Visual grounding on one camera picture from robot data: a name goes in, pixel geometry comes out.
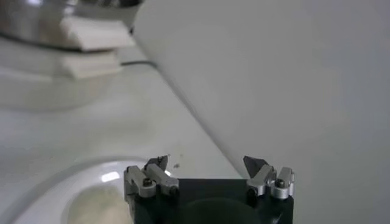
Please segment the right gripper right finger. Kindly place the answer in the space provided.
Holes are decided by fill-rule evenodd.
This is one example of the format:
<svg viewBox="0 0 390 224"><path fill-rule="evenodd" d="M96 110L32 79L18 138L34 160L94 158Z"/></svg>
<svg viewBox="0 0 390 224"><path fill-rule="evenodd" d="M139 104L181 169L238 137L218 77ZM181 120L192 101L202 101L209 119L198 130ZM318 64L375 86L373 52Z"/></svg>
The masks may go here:
<svg viewBox="0 0 390 224"><path fill-rule="evenodd" d="M295 173L290 167L282 167L279 172L264 159L244 156L244 165L250 178L249 189L257 197L269 193L272 198L286 200L294 195Z"/></svg>

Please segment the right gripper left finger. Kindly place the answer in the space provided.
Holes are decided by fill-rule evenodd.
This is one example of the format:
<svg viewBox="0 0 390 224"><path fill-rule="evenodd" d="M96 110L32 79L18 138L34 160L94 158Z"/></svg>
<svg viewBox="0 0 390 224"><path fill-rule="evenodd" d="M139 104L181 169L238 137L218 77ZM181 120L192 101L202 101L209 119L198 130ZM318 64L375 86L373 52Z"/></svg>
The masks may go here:
<svg viewBox="0 0 390 224"><path fill-rule="evenodd" d="M180 194L179 180L168 175L168 155L151 158L143 166L128 166L124 171L124 199L153 198L158 193L171 198Z"/></svg>

